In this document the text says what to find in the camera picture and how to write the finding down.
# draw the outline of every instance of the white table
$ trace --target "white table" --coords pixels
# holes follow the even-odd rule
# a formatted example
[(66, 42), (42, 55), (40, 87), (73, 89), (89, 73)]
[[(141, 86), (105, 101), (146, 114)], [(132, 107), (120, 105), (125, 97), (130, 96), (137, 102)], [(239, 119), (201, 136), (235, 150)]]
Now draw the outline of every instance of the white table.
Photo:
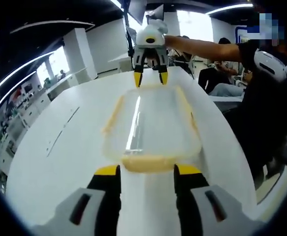
[(78, 84), (82, 84), (85, 82), (90, 81), (90, 77), (87, 74), (86, 71), (87, 67), (67, 75), (65, 78), (58, 81), (56, 84), (52, 85), (50, 88), (48, 88), (45, 93), (48, 94), (51, 100), (53, 100), (55, 97), (60, 95), (64, 90), (74, 87)]
[(131, 58), (128, 56), (128, 53), (122, 54), (117, 58), (114, 58), (108, 62), (117, 62), (118, 64), (118, 72), (125, 72), (132, 70), (132, 62)]
[[(194, 164), (203, 170), (209, 184), (236, 197), (250, 215), (257, 205), (254, 183), (229, 124), (184, 70), (168, 70), (168, 84), (181, 86), (198, 124), (203, 149)], [(158, 72), (145, 69), (142, 85), (155, 83), (159, 83)], [(84, 83), (62, 92), (35, 121), (11, 163), (6, 192), (28, 226), (46, 223), (55, 207), (77, 188), (86, 187), (99, 167), (112, 164), (102, 155), (101, 129), (119, 97), (134, 88), (133, 72)]]

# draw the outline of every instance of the hand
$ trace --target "hand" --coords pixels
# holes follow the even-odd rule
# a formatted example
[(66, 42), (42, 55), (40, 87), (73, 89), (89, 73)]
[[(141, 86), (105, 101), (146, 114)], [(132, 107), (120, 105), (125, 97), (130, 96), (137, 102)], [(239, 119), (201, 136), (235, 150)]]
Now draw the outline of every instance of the hand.
[(249, 83), (251, 81), (252, 77), (253, 77), (252, 72), (249, 72), (249, 73), (243, 75), (243, 80), (245, 82)]
[(221, 62), (219, 62), (219, 61), (215, 61), (214, 64), (215, 64), (215, 66), (216, 66), (217, 68), (221, 68), (221, 67), (222, 67)]

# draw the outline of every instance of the light strip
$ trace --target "light strip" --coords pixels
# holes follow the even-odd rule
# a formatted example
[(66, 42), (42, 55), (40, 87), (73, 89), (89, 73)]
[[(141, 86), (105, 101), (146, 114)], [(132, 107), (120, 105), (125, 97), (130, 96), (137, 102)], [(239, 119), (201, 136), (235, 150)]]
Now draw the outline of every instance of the light strip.
[(36, 23), (33, 23), (33, 24), (21, 26), (20, 28), (17, 28), (15, 30), (11, 31), (10, 33), (15, 33), (15, 32), (18, 32), (20, 30), (23, 30), (23, 29), (26, 29), (26, 28), (29, 28), (29, 27), (33, 27), (33, 26), (40, 26), (40, 25), (46, 25), (46, 24), (56, 24), (56, 23), (81, 24), (81, 25), (88, 25), (88, 26), (91, 26), (91, 27), (95, 26), (95, 24), (93, 24), (93, 23), (82, 22), (82, 21), (67, 21), (67, 20), (41, 21), (41, 22), (36, 22)]
[(20, 84), (23, 83), (24, 80), (26, 80), (27, 78), (29, 78), (31, 75), (35, 74), (36, 71), (33, 71), (32, 73), (28, 74), (26, 77), (24, 77), (21, 81), (19, 81), (14, 87), (11, 88), (11, 90), (9, 90), (8, 93), (5, 94), (4, 97), (2, 97), (2, 99), (0, 100), (0, 106), (3, 103), (3, 101), (6, 99), (6, 97), (13, 91), (15, 90)]
[(233, 6), (226, 6), (226, 7), (222, 7), (213, 11), (209, 11), (206, 13), (206, 15), (210, 15), (219, 11), (225, 11), (225, 10), (229, 10), (229, 9), (234, 9), (234, 8), (240, 8), (240, 7), (253, 7), (253, 4), (251, 3), (245, 3), (245, 4), (237, 4), (237, 5), (233, 5)]
[(22, 66), (20, 66), (19, 68), (17, 68), (16, 70), (14, 70), (13, 72), (11, 72), (9, 75), (7, 75), (2, 81), (0, 81), (0, 87), (14, 74), (16, 74), (19, 70), (21, 70), (22, 68), (26, 67), (27, 65), (31, 64), (32, 62), (39, 60), (47, 55), (53, 54), (55, 51), (40, 55), (39, 57), (32, 59), (30, 61), (28, 61), (26, 64), (23, 64)]

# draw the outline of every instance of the plastic box lid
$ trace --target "plastic box lid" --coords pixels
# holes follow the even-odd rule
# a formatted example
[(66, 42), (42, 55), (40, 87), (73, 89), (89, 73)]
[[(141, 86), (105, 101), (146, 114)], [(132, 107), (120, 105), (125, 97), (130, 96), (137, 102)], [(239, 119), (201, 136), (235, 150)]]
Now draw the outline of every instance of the plastic box lid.
[(104, 155), (138, 172), (170, 169), (201, 150), (193, 111), (179, 86), (128, 91), (103, 132)]

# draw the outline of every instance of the monitor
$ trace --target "monitor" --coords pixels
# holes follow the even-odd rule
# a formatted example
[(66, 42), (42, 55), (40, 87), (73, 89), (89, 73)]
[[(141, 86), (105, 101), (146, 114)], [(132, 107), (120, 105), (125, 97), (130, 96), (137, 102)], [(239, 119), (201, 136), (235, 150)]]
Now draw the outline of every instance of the monitor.
[(32, 84), (25, 86), (24, 89), (26, 93), (30, 92), (32, 90)]
[(140, 24), (143, 24), (147, 0), (130, 0), (128, 13)]
[(157, 7), (156, 9), (154, 9), (153, 11), (150, 11), (147, 14), (147, 22), (149, 24), (149, 19), (153, 19), (153, 20), (164, 20), (164, 5), (161, 5), (159, 7)]

